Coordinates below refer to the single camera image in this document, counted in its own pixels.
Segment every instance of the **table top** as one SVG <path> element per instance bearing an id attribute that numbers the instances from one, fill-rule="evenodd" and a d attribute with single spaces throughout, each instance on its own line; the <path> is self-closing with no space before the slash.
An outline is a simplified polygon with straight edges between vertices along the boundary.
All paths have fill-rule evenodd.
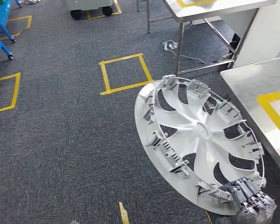
<path id="1" fill-rule="evenodd" d="M 276 0 L 163 0 L 177 22 L 187 22 L 273 5 Z"/>
<path id="2" fill-rule="evenodd" d="M 280 167 L 280 58 L 221 75 L 242 118 Z"/>

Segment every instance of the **cable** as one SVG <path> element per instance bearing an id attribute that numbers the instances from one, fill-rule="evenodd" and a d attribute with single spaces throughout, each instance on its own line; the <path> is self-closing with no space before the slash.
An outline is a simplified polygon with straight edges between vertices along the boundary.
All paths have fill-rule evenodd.
<path id="1" fill-rule="evenodd" d="M 172 50 L 170 50 L 170 49 L 168 49 L 168 42 L 172 42 L 173 44 L 178 44 L 175 41 L 172 41 L 172 40 L 168 40 L 168 41 L 166 41 L 166 42 L 163 42 L 163 46 L 164 47 L 164 50 L 165 51 L 171 51 L 172 53 L 173 53 L 175 56 L 176 56 L 176 54 L 172 51 Z M 188 57 L 188 56 L 185 56 L 185 55 L 181 55 L 181 57 L 186 57 L 186 58 L 188 58 L 188 59 L 192 59 L 192 60 L 199 60 L 203 64 L 213 64 L 213 63 L 211 63 L 211 62 L 204 62 L 203 60 L 202 59 L 199 59 L 199 58 L 196 58 L 196 57 Z"/>

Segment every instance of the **wheel cover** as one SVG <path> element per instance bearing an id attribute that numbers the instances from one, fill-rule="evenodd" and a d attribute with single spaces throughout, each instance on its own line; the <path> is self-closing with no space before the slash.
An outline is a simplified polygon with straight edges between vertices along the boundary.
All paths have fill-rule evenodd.
<path id="1" fill-rule="evenodd" d="M 178 99 L 181 85 L 186 85 L 188 104 Z M 162 108 L 160 91 L 173 111 Z M 205 105 L 212 112 L 208 112 Z M 261 145 L 251 130 L 240 129 L 239 136 L 227 139 L 224 129 L 245 125 L 245 121 L 236 107 L 204 83 L 174 75 L 149 83 L 138 95 L 135 118 L 138 135 L 151 162 L 173 188 L 197 206 L 221 215 L 239 211 L 232 194 L 219 189 L 222 184 L 214 176 L 218 163 L 229 181 L 246 176 L 260 185 L 262 180 L 256 166 L 263 154 Z M 162 129 L 163 126 L 177 131 L 168 136 Z M 196 154 L 194 170 L 183 159 L 189 154 Z M 252 161 L 254 168 L 235 167 L 229 154 Z"/>

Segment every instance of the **steel table edge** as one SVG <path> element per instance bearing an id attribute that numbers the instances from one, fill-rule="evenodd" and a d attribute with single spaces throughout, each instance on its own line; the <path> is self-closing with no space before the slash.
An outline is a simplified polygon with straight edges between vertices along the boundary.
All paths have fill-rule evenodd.
<path id="1" fill-rule="evenodd" d="M 190 15 L 190 16 L 186 16 L 186 17 L 180 17 L 176 15 L 171 7 L 169 5 L 166 0 L 163 0 L 163 2 L 166 6 L 166 8 L 174 17 L 174 19 L 178 23 L 182 23 L 182 22 L 190 22 L 193 20 L 202 20 L 205 18 L 210 18 L 214 16 L 220 16 L 220 15 L 224 15 L 224 14 L 232 14 L 232 13 L 238 13 L 238 12 L 242 12 L 242 11 L 248 11 L 251 9 L 256 9 L 259 7 L 265 7 L 265 6 L 270 6 L 270 5 L 274 5 L 276 0 L 270 0 L 265 3 L 261 3 L 259 7 L 254 7 L 254 4 L 250 5 L 244 5 L 244 6 L 239 6 L 239 7 L 233 7 L 233 8 L 227 8 L 227 9 L 221 9 L 217 11 L 212 11 L 212 12 L 206 12 L 202 14 L 195 14 L 195 15 Z"/>
<path id="2" fill-rule="evenodd" d="M 219 81 L 223 83 L 223 86 L 227 91 L 227 93 L 230 94 L 230 97 L 231 98 L 231 102 L 233 103 L 236 108 L 238 108 L 242 119 L 245 119 L 248 121 L 248 126 L 251 127 L 257 140 L 260 143 L 262 143 L 270 155 L 273 157 L 273 159 L 280 168 L 280 155 L 277 153 L 272 145 L 271 143 L 261 131 L 261 129 L 257 126 L 257 124 L 254 121 L 249 115 L 245 106 L 243 106 L 232 90 L 231 88 L 224 80 L 224 78 L 222 76 L 222 72 L 221 72 L 221 76 Z"/>

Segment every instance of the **black wheel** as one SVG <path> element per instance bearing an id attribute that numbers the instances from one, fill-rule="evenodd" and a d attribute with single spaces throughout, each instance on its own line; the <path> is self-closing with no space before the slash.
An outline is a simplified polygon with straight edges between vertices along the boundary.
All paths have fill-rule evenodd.
<path id="1" fill-rule="evenodd" d="M 71 16 L 73 17 L 74 20 L 80 20 L 82 18 L 82 11 L 81 10 L 71 10 Z"/>
<path id="2" fill-rule="evenodd" d="M 102 7 L 102 13 L 105 16 L 111 16 L 113 13 L 113 9 L 111 6 Z"/>

